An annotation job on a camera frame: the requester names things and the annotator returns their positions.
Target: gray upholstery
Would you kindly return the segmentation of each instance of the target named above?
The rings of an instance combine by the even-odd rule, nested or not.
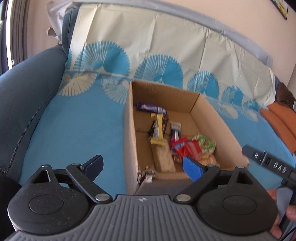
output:
[[[58,45],[0,76],[0,173],[18,180],[31,136],[58,91],[66,61]]]
[[[67,13],[64,17],[62,28],[62,46],[67,56],[69,53],[71,39],[79,9],[80,7],[72,10],[71,12]]]

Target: packaged food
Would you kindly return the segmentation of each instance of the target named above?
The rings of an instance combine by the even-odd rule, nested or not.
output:
[[[213,154],[216,149],[216,143],[206,136],[196,135],[192,140],[198,141],[202,153]]]
[[[181,123],[170,121],[170,146],[173,160],[177,163],[182,163],[182,159],[178,153],[173,150],[173,143],[181,139]]]
[[[153,136],[150,139],[151,144],[165,145],[165,142],[163,141],[163,129],[162,129],[163,114],[151,113],[151,118],[155,120]]]
[[[140,111],[146,111],[146,112],[151,112],[151,113],[155,113],[155,114],[167,115],[165,108],[162,108],[162,107],[159,107],[156,105],[152,105],[152,104],[137,103],[136,108],[137,108],[137,110],[140,110]]]
[[[175,160],[178,163],[182,163],[185,156],[190,156],[196,160],[201,158],[202,150],[199,147],[198,141],[190,141],[184,137],[174,142],[172,148],[180,156],[180,159]]]
[[[181,160],[183,160],[183,157],[187,156],[188,151],[185,148],[185,143],[187,142],[187,138],[181,138],[180,140],[174,142],[172,144],[172,149],[179,154],[179,156],[181,157]]]
[[[181,123],[170,121],[170,143],[171,145],[181,139]]]
[[[185,148],[187,149],[188,155],[191,156],[193,159],[197,159],[200,157],[202,150],[198,144],[198,141],[187,141],[185,142]]]
[[[200,157],[199,160],[197,160],[200,164],[206,166],[208,164],[214,164],[216,166],[220,166],[220,164],[217,162],[216,158],[214,157],[213,154],[205,154],[205,155],[202,155]]]
[[[153,121],[153,123],[151,125],[151,128],[150,128],[150,130],[148,132],[148,134],[150,136],[153,136],[153,133],[154,133],[154,130],[155,130],[155,122],[156,122],[156,120]],[[168,124],[168,117],[164,116],[162,122],[163,122],[162,128],[163,128],[163,136],[164,136],[165,135],[165,130],[166,130],[166,127],[167,127],[167,124]]]
[[[170,154],[170,146],[166,139],[164,146],[151,145],[152,154],[154,158],[154,164],[157,172],[175,172],[176,167]]]

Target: wall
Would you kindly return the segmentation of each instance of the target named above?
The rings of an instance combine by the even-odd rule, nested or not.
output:
[[[43,50],[56,46],[58,40],[49,37],[46,30],[50,25],[45,5],[50,0],[30,0],[27,28],[27,54],[32,57]]]
[[[296,13],[287,20],[271,0],[165,0],[211,16],[249,37],[273,57],[272,70],[288,84],[296,63]]]

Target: open cardboard box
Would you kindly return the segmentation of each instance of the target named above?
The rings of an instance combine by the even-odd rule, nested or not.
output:
[[[128,194],[175,195],[191,180],[182,165],[176,172],[156,173],[148,131],[153,120],[150,113],[137,111],[135,104],[147,103],[164,107],[169,121],[180,122],[181,135],[203,134],[216,142],[214,156],[221,169],[248,167],[249,160],[228,126],[199,93],[188,92],[153,82],[132,81],[123,113],[123,160]],[[169,139],[168,124],[165,138]]]

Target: finger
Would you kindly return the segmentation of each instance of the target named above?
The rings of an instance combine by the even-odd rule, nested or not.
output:
[[[279,239],[281,237],[281,229],[279,228],[279,226],[273,225],[270,230],[270,234],[276,239]]]
[[[279,221],[280,221],[280,216],[279,216],[279,213],[278,213],[278,215],[276,217],[276,220],[274,221],[274,225],[278,225]]]
[[[289,220],[296,222],[296,206],[289,205],[286,210],[286,216]]]
[[[267,190],[268,194],[271,196],[271,198],[276,201],[276,189]]]

